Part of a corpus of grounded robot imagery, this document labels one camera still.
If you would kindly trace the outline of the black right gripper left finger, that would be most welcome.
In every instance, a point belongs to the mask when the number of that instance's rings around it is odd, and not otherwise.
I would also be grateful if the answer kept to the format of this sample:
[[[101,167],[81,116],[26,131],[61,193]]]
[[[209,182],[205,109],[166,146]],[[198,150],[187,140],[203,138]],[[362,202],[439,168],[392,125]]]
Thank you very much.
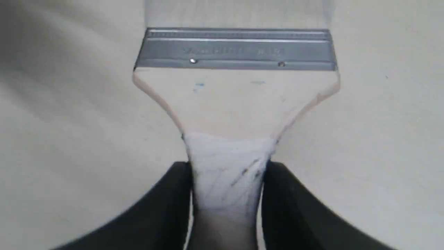
[[[175,162],[132,207],[58,250],[182,250],[190,217],[192,171]]]

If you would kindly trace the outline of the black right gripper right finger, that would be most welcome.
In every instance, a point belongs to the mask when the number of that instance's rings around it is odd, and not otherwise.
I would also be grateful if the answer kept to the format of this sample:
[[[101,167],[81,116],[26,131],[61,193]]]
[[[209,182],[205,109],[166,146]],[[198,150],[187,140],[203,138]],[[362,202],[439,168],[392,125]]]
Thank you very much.
[[[262,231],[268,250],[389,250],[319,201],[280,162],[267,163]]]

